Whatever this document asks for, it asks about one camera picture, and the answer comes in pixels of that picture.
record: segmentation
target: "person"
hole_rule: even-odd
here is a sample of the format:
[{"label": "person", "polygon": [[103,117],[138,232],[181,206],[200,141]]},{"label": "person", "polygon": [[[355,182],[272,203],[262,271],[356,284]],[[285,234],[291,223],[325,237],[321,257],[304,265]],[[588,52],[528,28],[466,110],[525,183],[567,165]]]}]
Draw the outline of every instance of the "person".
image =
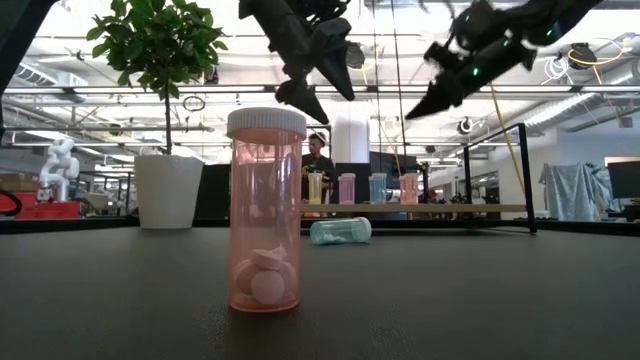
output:
[{"label": "person", "polygon": [[309,136],[309,154],[302,156],[302,200],[309,201],[309,174],[322,174],[322,202],[327,198],[327,192],[335,181],[336,169],[331,159],[320,154],[327,140],[322,133],[314,133]]}]

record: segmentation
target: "ceiling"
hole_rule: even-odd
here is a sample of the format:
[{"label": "ceiling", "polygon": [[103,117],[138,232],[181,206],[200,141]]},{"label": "ceiling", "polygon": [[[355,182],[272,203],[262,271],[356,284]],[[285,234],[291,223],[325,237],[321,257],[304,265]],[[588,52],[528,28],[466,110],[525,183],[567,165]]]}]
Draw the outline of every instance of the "ceiling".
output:
[{"label": "ceiling", "polygon": [[[428,13],[417,5],[406,5],[407,1],[398,0],[403,6],[389,9],[381,6],[374,13],[365,4],[366,0],[354,0],[344,15],[351,23],[353,30],[349,40],[359,42],[369,56],[364,70],[350,70],[354,85],[426,85],[433,79],[438,69],[423,61],[424,51],[433,41],[444,42],[448,36],[450,14],[440,3],[429,3]],[[282,73],[282,62],[267,50],[268,39],[253,18],[238,20],[237,1],[198,0],[200,6],[212,9],[215,26],[222,26],[229,37],[224,39],[229,51],[220,53],[218,73],[220,84],[225,85],[276,85],[287,78]],[[468,5],[456,4],[460,12]],[[119,74],[106,64],[105,59],[91,58],[91,49],[97,42],[84,39],[87,31],[93,27],[91,17],[94,14],[106,15],[109,11],[108,0],[63,0],[52,8],[49,16],[42,24],[34,39],[24,63],[47,74],[68,72],[87,81],[90,86],[115,86]],[[558,43],[548,48],[539,49],[539,56],[532,72],[518,66],[501,76],[495,84],[531,84],[554,85],[566,82],[566,77],[550,80],[549,61],[558,52],[566,53],[569,44],[588,42],[592,49],[603,47],[597,53],[599,59],[614,58],[620,54],[622,39],[632,41],[626,43],[627,52],[620,59],[601,67],[606,73],[640,50],[635,34],[640,33],[640,10],[593,10],[580,22],[574,30]],[[377,49],[379,61],[374,64],[373,54]],[[80,53],[82,60],[76,58]],[[567,74],[575,83],[594,81],[592,71],[569,70]],[[315,85],[328,85],[328,82],[317,72],[309,81]],[[22,80],[14,80],[10,86],[29,86]],[[207,103],[203,111],[190,113],[176,102],[173,126],[185,126],[189,117],[189,125],[202,124],[208,131],[189,131],[174,135],[177,142],[226,142],[224,136],[227,114],[239,106],[254,104],[276,104],[271,94],[208,94],[203,96]],[[371,141],[401,141],[401,126],[398,118],[402,118],[417,102],[416,99],[399,100],[400,94],[392,98],[378,101],[375,96],[360,97],[356,102],[368,104],[372,116]],[[12,98],[24,106],[34,107],[40,111],[51,113],[67,123],[76,124],[78,118],[84,118],[81,126],[109,126],[120,123],[123,126],[162,126],[164,110],[155,96],[93,96],[87,103],[92,106],[55,107],[55,99],[48,97]],[[138,101],[144,105],[116,106],[119,101]],[[331,113],[335,100],[322,100],[323,106]],[[96,103],[102,104],[96,110]],[[500,110],[505,118],[511,118],[539,103],[539,100],[501,100]],[[470,136],[478,136],[497,124],[496,110],[490,100],[466,100],[459,108],[430,116],[406,124],[406,138],[409,142],[460,141],[456,132],[458,121],[470,117],[483,126],[477,126]],[[378,131],[377,119],[387,121],[385,134]],[[108,140],[108,133],[102,139]],[[193,148],[204,159],[225,161],[229,150],[222,146]],[[423,146],[414,146],[410,152],[422,153]]]}]

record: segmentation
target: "table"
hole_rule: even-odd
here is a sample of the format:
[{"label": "table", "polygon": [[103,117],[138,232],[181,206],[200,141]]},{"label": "table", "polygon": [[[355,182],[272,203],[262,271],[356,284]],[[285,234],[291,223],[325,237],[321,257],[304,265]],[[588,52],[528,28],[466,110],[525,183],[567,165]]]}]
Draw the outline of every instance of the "table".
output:
[{"label": "table", "polygon": [[640,241],[303,238],[301,305],[227,307],[228,229],[0,236],[0,359],[637,359]]}]

